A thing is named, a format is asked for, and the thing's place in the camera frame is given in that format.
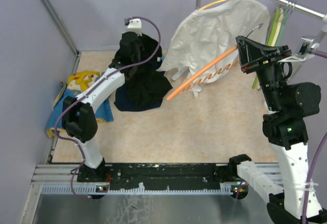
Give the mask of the black t-shirt white trim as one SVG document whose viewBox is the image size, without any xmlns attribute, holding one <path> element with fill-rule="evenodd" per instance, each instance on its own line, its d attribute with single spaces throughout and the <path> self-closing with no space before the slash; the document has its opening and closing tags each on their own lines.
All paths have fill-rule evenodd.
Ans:
<svg viewBox="0 0 327 224">
<path fill-rule="evenodd" d="M 158 41 L 146 34 L 141 35 L 141 41 L 141 61 L 150 60 L 137 68 L 123 70 L 126 81 L 116 90 L 114 102 L 120 111 L 138 112 L 158 108 L 172 89 L 165 73 L 158 71 L 162 64 L 162 48 Z"/>
</svg>

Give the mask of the off-white t-shirt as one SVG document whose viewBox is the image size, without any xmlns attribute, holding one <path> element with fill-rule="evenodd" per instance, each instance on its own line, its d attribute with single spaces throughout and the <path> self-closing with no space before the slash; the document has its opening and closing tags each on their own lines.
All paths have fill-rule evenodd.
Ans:
<svg viewBox="0 0 327 224">
<path fill-rule="evenodd" d="M 256 0 L 231 0 L 195 10 L 177 27 L 160 71 L 176 69 L 190 78 L 205 65 L 236 46 L 237 36 L 265 43 L 270 22 L 266 6 Z"/>
</svg>

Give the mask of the yellow hanger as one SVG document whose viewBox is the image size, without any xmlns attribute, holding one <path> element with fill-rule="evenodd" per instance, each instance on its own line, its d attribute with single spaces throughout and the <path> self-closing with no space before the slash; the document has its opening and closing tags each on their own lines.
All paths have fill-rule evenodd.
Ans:
<svg viewBox="0 0 327 224">
<path fill-rule="evenodd" d="M 204 5 L 204 6 L 200 6 L 198 8 L 198 10 L 206 10 L 206 9 L 208 9 L 210 7 L 213 7 L 215 5 L 218 5 L 218 4 L 221 4 L 221 3 L 224 3 L 224 2 L 228 2 L 228 1 L 231 1 L 231 0 L 217 0 L 217 1 L 214 1 L 214 2 L 211 2 L 211 3 L 208 3 L 208 4 Z"/>
</svg>

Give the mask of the cream hanger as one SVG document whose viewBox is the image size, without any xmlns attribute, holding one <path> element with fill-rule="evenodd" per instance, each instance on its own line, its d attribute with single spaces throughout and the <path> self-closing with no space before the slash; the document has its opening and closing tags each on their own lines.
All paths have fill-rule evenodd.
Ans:
<svg viewBox="0 0 327 224">
<path fill-rule="evenodd" d="M 278 18 L 276 31 L 275 31 L 275 34 L 274 34 L 274 37 L 273 37 L 273 40 L 272 40 L 272 45 L 273 46 L 275 46 L 275 44 L 276 44 L 280 29 L 281 29 L 283 18 L 284 18 L 284 10 L 283 10 L 283 8 L 280 8 L 280 16 Z"/>
</svg>

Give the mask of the mint green hanger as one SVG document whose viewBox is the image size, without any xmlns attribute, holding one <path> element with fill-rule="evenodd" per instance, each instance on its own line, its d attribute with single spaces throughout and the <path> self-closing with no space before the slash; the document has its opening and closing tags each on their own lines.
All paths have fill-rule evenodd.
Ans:
<svg viewBox="0 0 327 224">
<path fill-rule="evenodd" d="M 282 21 L 281 29 L 280 29 L 280 32 L 279 32 L 279 35 L 278 35 L 275 46 L 279 46 L 281 41 L 282 41 L 286 23 L 288 21 L 288 18 L 292 14 L 292 12 L 294 10 L 294 7 L 295 7 L 294 4 L 290 4 L 290 5 L 287 5 L 286 7 L 284 7 L 284 18 L 283 18 L 283 21 Z"/>
</svg>

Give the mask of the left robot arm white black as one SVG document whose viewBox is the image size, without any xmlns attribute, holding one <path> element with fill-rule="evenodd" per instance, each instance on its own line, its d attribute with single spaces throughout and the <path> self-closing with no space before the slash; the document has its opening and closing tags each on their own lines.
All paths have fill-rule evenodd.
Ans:
<svg viewBox="0 0 327 224">
<path fill-rule="evenodd" d="M 63 101 L 62 128 L 80 148 L 88 175 L 99 182 L 106 177 L 104 159 L 95 142 L 98 124 L 95 113 L 100 105 L 125 82 L 136 74 L 135 63 L 141 61 L 142 31 L 126 31 L 120 40 L 119 56 L 94 84 L 75 97 Z"/>
</svg>

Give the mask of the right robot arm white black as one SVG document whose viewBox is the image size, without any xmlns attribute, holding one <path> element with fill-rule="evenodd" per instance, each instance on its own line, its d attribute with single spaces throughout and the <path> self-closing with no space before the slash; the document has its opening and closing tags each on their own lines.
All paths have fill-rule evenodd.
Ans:
<svg viewBox="0 0 327 224">
<path fill-rule="evenodd" d="M 304 121 L 320 111 L 320 86 L 287 83 L 291 74 L 284 66 L 292 60 L 288 46 L 267 46 L 244 36 L 236 37 L 236 44 L 241 71 L 256 73 L 269 110 L 262 130 L 277 155 L 282 184 L 274 183 L 247 155 L 230 158 L 229 177 L 246 181 L 260 195 L 274 223 L 326 223 L 326 209 L 314 190 Z"/>
</svg>

